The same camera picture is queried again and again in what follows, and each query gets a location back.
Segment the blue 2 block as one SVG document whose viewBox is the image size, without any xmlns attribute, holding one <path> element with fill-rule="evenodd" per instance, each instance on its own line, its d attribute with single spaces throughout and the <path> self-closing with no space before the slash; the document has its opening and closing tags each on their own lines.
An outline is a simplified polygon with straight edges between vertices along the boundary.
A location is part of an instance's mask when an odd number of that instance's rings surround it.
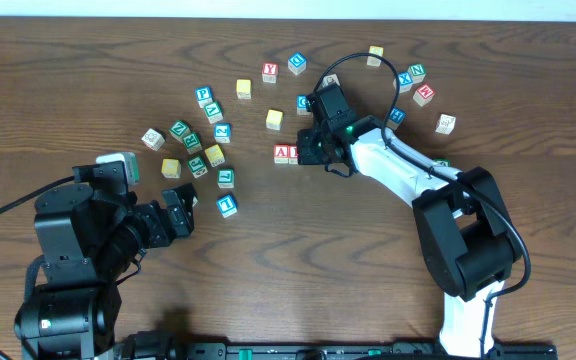
<svg viewBox="0 0 576 360">
<path fill-rule="evenodd" d="M 217 143 L 230 143 L 232 137 L 231 133 L 231 126 L 227 123 L 216 124 L 214 127 L 214 138 Z"/>
</svg>

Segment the red I block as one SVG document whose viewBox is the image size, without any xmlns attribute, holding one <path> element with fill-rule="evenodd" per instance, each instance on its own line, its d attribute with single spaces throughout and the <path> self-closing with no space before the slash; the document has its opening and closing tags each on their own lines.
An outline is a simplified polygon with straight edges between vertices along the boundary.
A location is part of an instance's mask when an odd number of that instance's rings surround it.
<svg viewBox="0 0 576 360">
<path fill-rule="evenodd" d="M 296 145 L 291 145 L 289 147 L 289 163 L 293 165 L 298 164 L 298 151 Z"/>
</svg>

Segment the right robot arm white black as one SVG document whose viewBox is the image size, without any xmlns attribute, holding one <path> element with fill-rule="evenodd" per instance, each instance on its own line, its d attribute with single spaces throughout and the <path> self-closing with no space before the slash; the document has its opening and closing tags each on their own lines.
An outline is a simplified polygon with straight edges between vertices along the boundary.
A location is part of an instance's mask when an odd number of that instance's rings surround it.
<svg viewBox="0 0 576 360">
<path fill-rule="evenodd" d="M 301 165 L 343 163 L 411 207 L 426 267 L 444 293 L 439 343 L 450 356 L 486 358 L 497 299 L 531 273 L 494 177 L 435 163 L 373 116 L 316 120 L 298 132 L 296 152 Z"/>
</svg>

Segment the red A block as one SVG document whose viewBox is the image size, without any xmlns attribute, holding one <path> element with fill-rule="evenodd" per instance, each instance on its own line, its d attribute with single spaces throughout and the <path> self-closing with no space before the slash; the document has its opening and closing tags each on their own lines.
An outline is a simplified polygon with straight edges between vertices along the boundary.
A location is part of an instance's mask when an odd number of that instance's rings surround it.
<svg viewBox="0 0 576 360">
<path fill-rule="evenodd" d="M 273 149 L 273 159 L 276 164 L 289 163 L 289 149 L 290 146 L 286 144 L 277 144 Z"/>
</svg>

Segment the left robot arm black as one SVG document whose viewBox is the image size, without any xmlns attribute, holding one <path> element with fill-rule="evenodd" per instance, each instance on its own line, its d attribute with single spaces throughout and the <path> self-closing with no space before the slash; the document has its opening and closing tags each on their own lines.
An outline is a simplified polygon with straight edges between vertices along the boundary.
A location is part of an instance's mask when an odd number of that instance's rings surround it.
<svg viewBox="0 0 576 360">
<path fill-rule="evenodd" d="M 119 285 L 150 248 L 194 230 L 190 183 L 140 204 L 121 161 L 76 166 L 73 180 L 35 202 L 42 255 L 27 269 L 14 331 L 25 359 L 93 359 L 115 345 Z"/>
</svg>

